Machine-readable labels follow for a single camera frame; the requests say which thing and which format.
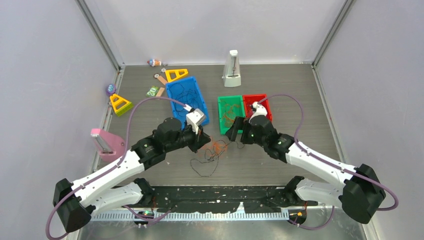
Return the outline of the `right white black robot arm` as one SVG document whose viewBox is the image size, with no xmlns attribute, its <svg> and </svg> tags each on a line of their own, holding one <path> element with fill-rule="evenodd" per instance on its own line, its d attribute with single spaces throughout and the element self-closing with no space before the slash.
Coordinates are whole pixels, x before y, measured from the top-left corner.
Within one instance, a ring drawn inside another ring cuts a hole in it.
<svg viewBox="0 0 424 240">
<path fill-rule="evenodd" d="M 259 115 L 248 120 L 236 117 L 225 136 L 235 141 L 241 131 L 244 145 L 256 144 L 272 159 L 300 167 L 325 182 L 314 182 L 296 176 L 288 183 L 285 198 L 291 205 L 315 201 L 341 208 L 351 219 L 368 224 L 386 193 L 374 169 L 366 164 L 359 167 L 322 155 L 295 138 L 279 133 L 267 117 Z"/>
</svg>

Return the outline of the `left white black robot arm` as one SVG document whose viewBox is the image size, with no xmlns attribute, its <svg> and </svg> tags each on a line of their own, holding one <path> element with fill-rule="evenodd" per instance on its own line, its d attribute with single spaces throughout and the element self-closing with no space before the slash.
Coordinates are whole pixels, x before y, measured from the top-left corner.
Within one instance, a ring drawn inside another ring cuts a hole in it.
<svg viewBox="0 0 424 240">
<path fill-rule="evenodd" d="M 176 118 L 166 118 L 151 135 L 140 139 L 125 155 L 95 173 L 73 182 L 66 178 L 58 181 L 53 206 L 65 232 L 79 230 L 96 214 L 115 207 L 136 203 L 148 207 L 154 197 L 144 179 L 120 188 L 115 185 L 164 161 L 169 152 L 188 147 L 195 153 L 211 141 L 201 126 L 204 114 L 195 110 L 185 118 L 185 127 Z"/>
</svg>

